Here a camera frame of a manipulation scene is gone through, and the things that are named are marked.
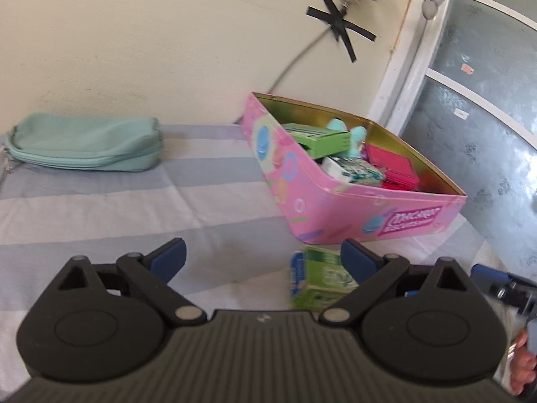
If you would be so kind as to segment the person's right hand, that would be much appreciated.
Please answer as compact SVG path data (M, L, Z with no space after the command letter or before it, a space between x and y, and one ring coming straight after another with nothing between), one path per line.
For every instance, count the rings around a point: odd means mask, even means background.
M527 349L528 332L523 329L515 339L514 355L510 361L510 391L514 396L536 380L536 356Z

